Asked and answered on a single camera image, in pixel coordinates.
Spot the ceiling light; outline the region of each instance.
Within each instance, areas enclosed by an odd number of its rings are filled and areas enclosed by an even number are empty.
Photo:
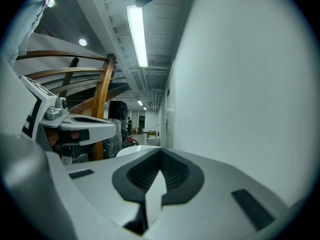
[[[79,40],[79,44],[82,45],[82,46],[86,46],[87,45],[87,41],[84,40],[84,39],[80,39]]]
[[[45,0],[45,4],[48,6],[48,7],[52,7],[55,5],[55,0]]]
[[[148,67],[148,60],[142,7],[136,7],[136,5],[128,5],[126,7],[126,15],[128,17],[132,41],[139,66],[142,68],[146,68]]]

